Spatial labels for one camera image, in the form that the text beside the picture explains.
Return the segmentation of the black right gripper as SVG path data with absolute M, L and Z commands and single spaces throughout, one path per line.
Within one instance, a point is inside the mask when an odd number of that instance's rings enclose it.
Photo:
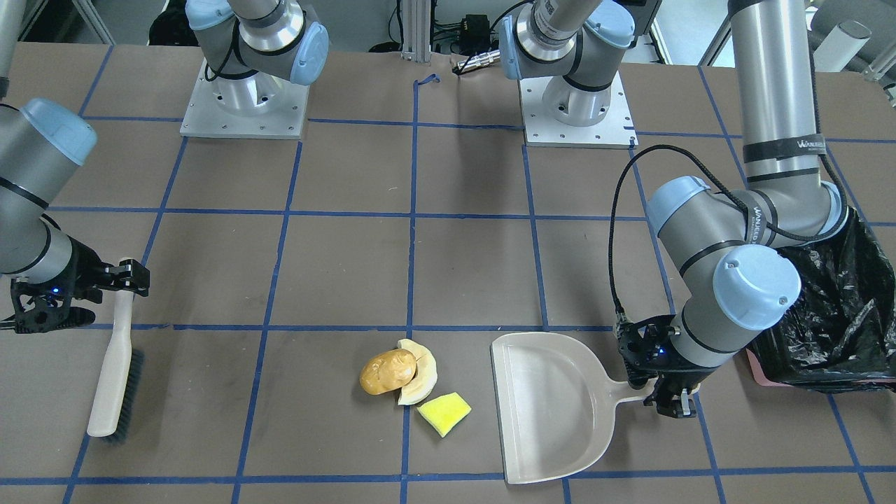
M 16 334 L 41 334 L 88 326 L 95 322 L 95 313 L 74 307 L 71 301 L 102 303 L 103 287 L 148 297 L 151 272 L 137 259 L 122 259 L 117 265 L 104 262 L 89 246 L 74 240 L 69 262 L 56 277 L 44 283 L 12 282 L 10 329 Z

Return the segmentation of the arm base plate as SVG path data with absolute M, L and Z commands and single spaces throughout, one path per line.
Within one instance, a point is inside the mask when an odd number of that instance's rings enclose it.
M 610 86 L 585 92 L 563 77 L 519 81 L 528 146 L 629 149 L 639 144 L 620 73 Z
M 309 86 L 257 73 L 242 80 L 206 80 L 202 61 L 183 114 L 183 137 L 300 140 Z

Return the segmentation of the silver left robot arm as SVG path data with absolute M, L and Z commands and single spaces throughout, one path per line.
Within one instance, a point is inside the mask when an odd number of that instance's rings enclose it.
M 812 52 L 802 1 L 727 4 L 742 108 L 742 161 L 748 181 L 716 190 L 679 176 L 654 192 L 646 214 L 690 299 L 676 314 L 630 322 L 617 308 L 619 351 L 629 383 L 655 379 L 644 403 L 689 418 L 698 385 L 781 322 L 802 290 L 780 249 L 835 235 L 848 203 L 828 181 Z

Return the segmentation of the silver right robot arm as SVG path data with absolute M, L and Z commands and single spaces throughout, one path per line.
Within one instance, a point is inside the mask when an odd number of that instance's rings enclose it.
M 104 262 L 47 215 L 98 141 L 79 115 L 49 99 L 2 104 L 1 270 L 10 279 L 13 313 L 3 330 L 41 334 L 92 325 L 74 300 L 102 303 L 115 291 L 114 330 L 131 328 L 132 299 L 146 297 L 150 272 L 137 260 Z

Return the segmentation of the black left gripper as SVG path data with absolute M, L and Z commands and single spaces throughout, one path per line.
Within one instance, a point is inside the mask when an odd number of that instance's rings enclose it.
M 643 404 L 672 407 L 674 418 L 692 418 L 701 367 L 686 360 L 672 344 L 672 337 L 681 333 L 673 325 L 674 318 L 660 315 L 633 322 L 625 315 L 618 315 L 615 338 L 630 387 L 641 390 L 648 381 L 656 379 Z

